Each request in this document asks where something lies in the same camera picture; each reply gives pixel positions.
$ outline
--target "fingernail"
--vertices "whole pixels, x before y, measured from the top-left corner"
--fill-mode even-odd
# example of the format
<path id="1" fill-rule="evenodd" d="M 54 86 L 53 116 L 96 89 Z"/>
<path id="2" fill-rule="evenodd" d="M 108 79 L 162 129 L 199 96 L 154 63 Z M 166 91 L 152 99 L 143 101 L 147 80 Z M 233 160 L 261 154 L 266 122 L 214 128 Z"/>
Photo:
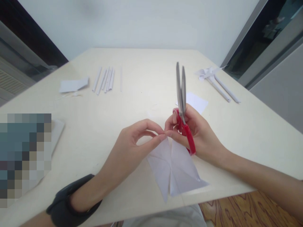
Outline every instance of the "fingernail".
<path id="1" fill-rule="evenodd" d="M 160 137 L 160 140 L 161 140 L 161 141 L 163 141 L 163 140 L 166 139 L 166 135 L 164 135 L 164 134 L 161 134 L 159 137 Z"/>
<path id="2" fill-rule="evenodd" d="M 173 116 L 173 123 L 176 124 L 177 123 L 177 117 L 174 115 Z"/>
<path id="3" fill-rule="evenodd" d="M 166 131 L 165 132 L 165 135 L 167 135 L 168 137 L 171 137 L 172 134 L 173 134 L 172 131 Z"/>

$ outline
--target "scissor blade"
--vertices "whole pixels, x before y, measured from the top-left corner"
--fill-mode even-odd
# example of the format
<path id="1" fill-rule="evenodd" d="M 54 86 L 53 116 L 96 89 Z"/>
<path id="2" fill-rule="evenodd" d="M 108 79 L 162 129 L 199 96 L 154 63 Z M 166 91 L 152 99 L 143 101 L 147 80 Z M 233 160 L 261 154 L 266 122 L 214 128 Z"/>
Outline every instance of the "scissor blade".
<path id="1" fill-rule="evenodd" d="M 183 115 L 183 104 L 182 104 L 182 94 L 181 94 L 181 84 L 180 84 L 180 70 L 179 70 L 179 62 L 177 62 L 177 98 L 178 98 L 178 108 L 179 115 Z"/>
<path id="2" fill-rule="evenodd" d="M 186 110 L 186 82 L 185 82 L 185 70 L 184 70 L 184 66 L 182 66 L 181 96 L 182 96 L 182 103 L 183 103 L 183 114 L 185 115 L 185 110 Z"/>

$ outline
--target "white wall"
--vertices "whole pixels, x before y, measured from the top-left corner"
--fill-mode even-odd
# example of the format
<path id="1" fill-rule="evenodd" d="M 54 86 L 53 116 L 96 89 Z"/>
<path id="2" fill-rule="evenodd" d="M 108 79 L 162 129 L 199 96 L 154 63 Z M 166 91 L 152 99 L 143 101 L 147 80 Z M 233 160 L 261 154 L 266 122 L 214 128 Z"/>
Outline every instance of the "white wall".
<path id="1" fill-rule="evenodd" d="M 303 133 L 303 44 L 250 91 Z"/>
<path id="2" fill-rule="evenodd" d="M 258 0 L 19 0 L 68 60 L 90 47 L 197 49 L 220 65 Z"/>

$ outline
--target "black watch strap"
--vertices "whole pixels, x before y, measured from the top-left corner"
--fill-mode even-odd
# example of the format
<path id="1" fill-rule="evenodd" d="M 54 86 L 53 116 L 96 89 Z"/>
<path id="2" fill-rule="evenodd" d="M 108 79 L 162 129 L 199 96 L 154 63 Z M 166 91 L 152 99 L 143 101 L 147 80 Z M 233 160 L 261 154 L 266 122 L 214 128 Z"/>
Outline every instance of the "black watch strap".
<path id="1" fill-rule="evenodd" d="M 70 204 L 69 196 L 78 190 L 82 185 L 91 180 L 93 174 L 89 174 L 60 190 L 53 203 L 46 209 L 46 213 L 51 216 L 55 226 L 79 226 L 85 222 L 99 207 L 100 202 L 94 205 L 90 210 L 79 213 L 73 209 Z"/>

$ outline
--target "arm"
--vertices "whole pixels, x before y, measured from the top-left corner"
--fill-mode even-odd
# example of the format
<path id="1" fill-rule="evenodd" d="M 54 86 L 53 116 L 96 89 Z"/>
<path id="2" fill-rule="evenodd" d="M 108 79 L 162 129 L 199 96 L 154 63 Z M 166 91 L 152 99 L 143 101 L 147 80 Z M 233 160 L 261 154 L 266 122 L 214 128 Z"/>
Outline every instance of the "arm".
<path id="1" fill-rule="evenodd" d="M 137 146 L 137 141 L 143 136 L 151 136 L 152 139 Z M 100 202 L 121 184 L 165 138 L 163 129 L 148 119 L 122 129 L 102 169 L 70 196 L 70 204 L 73 209 L 77 212 L 86 212 Z M 45 211 L 21 227 L 32 226 L 55 227 L 51 217 Z"/>
<path id="2" fill-rule="evenodd" d="M 303 221 L 303 182 L 227 150 L 207 121 L 188 104 L 185 121 L 192 131 L 196 155 L 199 158 L 233 173 L 265 192 L 290 214 Z M 178 133 L 176 123 L 176 116 L 173 114 L 165 123 L 165 134 L 189 148 L 187 138 Z"/>

